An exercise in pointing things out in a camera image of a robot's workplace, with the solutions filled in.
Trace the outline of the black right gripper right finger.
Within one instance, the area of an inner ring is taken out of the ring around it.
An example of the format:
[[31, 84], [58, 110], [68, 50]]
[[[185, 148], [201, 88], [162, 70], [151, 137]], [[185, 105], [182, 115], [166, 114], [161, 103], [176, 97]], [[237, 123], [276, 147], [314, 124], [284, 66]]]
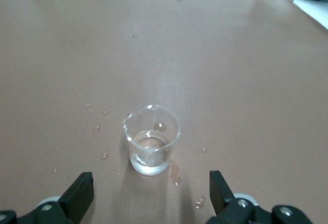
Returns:
[[234, 195], [220, 171], [210, 171], [210, 200], [215, 211], [207, 223], [312, 223], [300, 209], [273, 206], [270, 212], [246, 194]]

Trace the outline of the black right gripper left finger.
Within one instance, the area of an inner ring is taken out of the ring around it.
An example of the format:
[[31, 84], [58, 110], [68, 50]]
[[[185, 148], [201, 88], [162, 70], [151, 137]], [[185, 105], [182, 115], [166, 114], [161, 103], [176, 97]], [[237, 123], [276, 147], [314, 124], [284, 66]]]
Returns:
[[13, 210], [2, 210], [1, 223], [80, 223], [93, 199], [93, 175], [83, 172], [58, 200], [41, 203], [21, 217]]

